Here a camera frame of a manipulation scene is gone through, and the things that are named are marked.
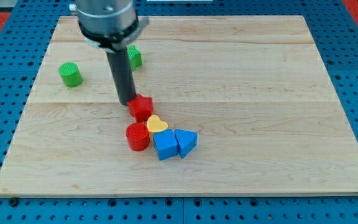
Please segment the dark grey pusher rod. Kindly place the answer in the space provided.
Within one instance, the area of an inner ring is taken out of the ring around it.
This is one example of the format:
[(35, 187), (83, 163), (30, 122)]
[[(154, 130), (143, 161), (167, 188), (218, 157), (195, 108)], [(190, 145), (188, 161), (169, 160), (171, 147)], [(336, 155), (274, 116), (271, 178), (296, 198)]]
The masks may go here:
[(136, 97), (134, 79), (127, 49), (118, 52), (107, 52), (109, 67), (120, 104), (127, 103)]

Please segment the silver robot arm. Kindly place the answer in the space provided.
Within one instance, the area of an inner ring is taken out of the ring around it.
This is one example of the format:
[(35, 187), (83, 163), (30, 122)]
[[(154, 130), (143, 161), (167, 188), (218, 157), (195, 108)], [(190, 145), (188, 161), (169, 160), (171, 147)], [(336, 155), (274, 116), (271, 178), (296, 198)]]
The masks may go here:
[(119, 102), (127, 105), (136, 97), (127, 47), (149, 25), (149, 18), (138, 17), (133, 0), (75, 0), (69, 10), (77, 16), (86, 43), (105, 51)]

